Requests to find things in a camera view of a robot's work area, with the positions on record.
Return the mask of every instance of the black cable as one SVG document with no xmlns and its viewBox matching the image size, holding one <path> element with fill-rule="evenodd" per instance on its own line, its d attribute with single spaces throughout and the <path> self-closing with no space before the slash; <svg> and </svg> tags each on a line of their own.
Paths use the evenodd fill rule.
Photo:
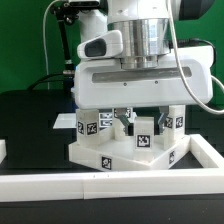
<svg viewBox="0 0 224 224">
<path fill-rule="evenodd" d="M 41 83 L 52 83 L 52 82 L 64 82 L 64 79 L 46 80 L 46 81 L 39 82 L 39 84 L 41 84 Z"/>
<path fill-rule="evenodd" d="M 194 46 L 198 46 L 199 44 L 206 44 L 206 45 L 210 45 L 213 48 L 213 52 L 214 52 L 214 60 L 213 60 L 213 64 L 214 65 L 216 63 L 217 60 L 217 50 L 216 47 L 209 41 L 207 40 L 202 40 L 199 38 L 190 38 L 190 39 L 182 39 L 182 40 L 177 40 L 177 44 L 178 47 L 194 47 Z M 173 48 L 173 43 L 172 41 L 169 41 L 169 47 Z"/>
<path fill-rule="evenodd" d="M 40 79 L 38 79 L 35 83 L 33 83 L 32 85 L 30 85 L 27 90 L 31 91 L 33 90 L 37 85 L 39 85 L 40 83 L 43 83 L 45 80 L 53 78 L 53 77 L 58 77 L 58 76 L 62 76 L 64 77 L 63 74 L 50 74 L 50 75 L 46 75 Z"/>
</svg>

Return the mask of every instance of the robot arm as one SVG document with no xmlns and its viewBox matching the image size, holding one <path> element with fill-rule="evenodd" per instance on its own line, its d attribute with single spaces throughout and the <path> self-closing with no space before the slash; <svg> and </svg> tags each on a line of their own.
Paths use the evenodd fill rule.
<svg viewBox="0 0 224 224">
<path fill-rule="evenodd" d="M 183 5 L 189 2 L 192 3 L 172 1 L 176 19 L 187 12 L 183 12 Z M 214 1 L 198 2 L 202 10 L 192 14 L 194 18 L 200 17 Z M 107 3 L 109 31 L 78 48 L 82 59 L 75 77 L 78 106 L 101 109 L 195 104 L 184 88 L 174 52 L 169 48 L 166 0 Z M 180 57 L 191 89 L 207 103 L 212 97 L 212 48 L 183 48 Z"/>
</svg>

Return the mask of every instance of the white border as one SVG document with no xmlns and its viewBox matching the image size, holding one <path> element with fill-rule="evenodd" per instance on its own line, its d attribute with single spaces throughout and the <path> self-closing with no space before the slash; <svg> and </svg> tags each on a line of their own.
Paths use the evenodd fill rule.
<svg viewBox="0 0 224 224">
<path fill-rule="evenodd" d="M 224 159 L 200 135 L 191 138 L 199 162 L 221 168 L 1 176 L 0 202 L 224 194 Z"/>
</svg>

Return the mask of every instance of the black surface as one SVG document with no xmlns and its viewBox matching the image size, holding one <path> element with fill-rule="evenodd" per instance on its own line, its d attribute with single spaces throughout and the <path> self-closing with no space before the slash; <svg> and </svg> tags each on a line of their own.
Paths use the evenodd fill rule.
<svg viewBox="0 0 224 224">
<path fill-rule="evenodd" d="M 215 0 L 182 0 L 179 19 L 199 19 L 210 9 L 214 2 Z"/>
<path fill-rule="evenodd" d="M 74 111 L 71 97 L 62 91 L 13 91 L 0 95 L 0 138 L 7 140 L 8 158 L 0 174 L 90 172 L 68 162 L 72 129 L 53 130 L 58 113 Z M 139 115 L 158 118 L 158 108 L 137 109 Z M 224 152 L 224 117 L 198 107 L 187 107 L 186 131 L 199 133 Z M 174 168 L 200 168 L 188 154 Z M 224 195 L 193 195 L 0 203 L 0 224 L 8 223 L 181 223 L 219 224 L 224 221 Z"/>
</svg>

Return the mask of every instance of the white plastic housing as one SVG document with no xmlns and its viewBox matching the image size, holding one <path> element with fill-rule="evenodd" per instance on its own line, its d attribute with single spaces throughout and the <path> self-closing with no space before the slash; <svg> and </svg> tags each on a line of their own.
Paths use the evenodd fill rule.
<svg viewBox="0 0 224 224">
<path fill-rule="evenodd" d="M 213 95 L 210 73 L 213 49 L 210 46 L 183 48 L 179 49 L 179 54 L 182 66 L 191 71 L 191 76 L 187 77 L 190 88 L 202 102 L 209 102 Z M 178 75 L 163 76 L 165 74 L 161 69 L 164 68 L 176 68 L 173 51 L 160 57 L 159 66 L 151 70 L 157 72 L 158 76 L 138 80 L 139 76 L 136 75 L 134 81 L 122 78 L 125 71 L 121 69 L 119 59 L 83 62 L 79 64 L 75 76 L 76 104 L 82 109 L 195 104 L 181 78 Z M 105 80 L 94 82 L 93 76 L 98 74 L 104 76 Z"/>
<path fill-rule="evenodd" d="M 107 32 L 107 16 L 99 10 L 79 13 L 81 42 L 94 39 Z"/>
<path fill-rule="evenodd" d="M 87 57 L 85 53 L 85 47 L 88 43 L 91 43 L 97 39 L 102 39 L 106 43 L 106 54 L 101 57 Z M 101 35 L 92 40 L 86 41 L 78 46 L 78 56 L 80 59 L 98 59 L 98 58 L 111 58 L 121 54 L 123 51 L 122 34 L 119 30 L 109 31 L 105 35 Z"/>
<path fill-rule="evenodd" d="M 168 18 L 166 0 L 108 0 L 108 24 Z"/>
</svg>

